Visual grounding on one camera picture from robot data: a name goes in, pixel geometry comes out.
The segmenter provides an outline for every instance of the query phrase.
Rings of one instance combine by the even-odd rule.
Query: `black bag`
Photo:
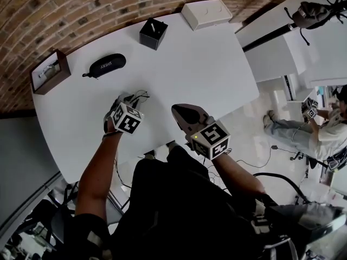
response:
[[[111,54],[94,62],[89,68],[89,73],[82,74],[83,77],[98,78],[126,64],[126,59],[122,54]]]

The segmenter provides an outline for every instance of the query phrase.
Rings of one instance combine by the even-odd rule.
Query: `white table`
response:
[[[258,97],[231,24],[192,31],[181,14],[158,20],[168,29],[157,51],[139,44],[144,22],[129,26],[68,55],[71,76],[46,95],[33,95],[48,147],[69,183],[80,179],[100,145],[102,119],[122,91],[144,89],[150,98],[140,109],[145,120],[120,141],[119,163],[173,139],[185,143],[173,104],[199,105],[218,119]],[[113,53],[126,57],[124,68],[98,80],[82,77],[94,61]]]

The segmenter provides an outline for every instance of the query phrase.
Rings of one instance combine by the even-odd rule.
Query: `cap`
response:
[[[347,103],[347,84],[342,87],[340,93],[338,93],[336,97],[338,100]]]

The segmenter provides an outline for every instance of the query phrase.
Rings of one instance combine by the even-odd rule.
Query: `white box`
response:
[[[122,102],[110,116],[114,128],[128,134],[133,134],[144,118],[143,113]]]
[[[222,0],[206,0],[185,4],[181,13],[194,31],[226,23],[233,18],[232,13]]]
[[[190,136],[193,150],[212,160],[228,149],[230,134],[219,120]]]

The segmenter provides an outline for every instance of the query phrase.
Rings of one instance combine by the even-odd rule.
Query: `black box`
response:
[[[140,31],[140,43],[144,46],[157,50],[162,42],[168,25],[164,22],[148,18]]]

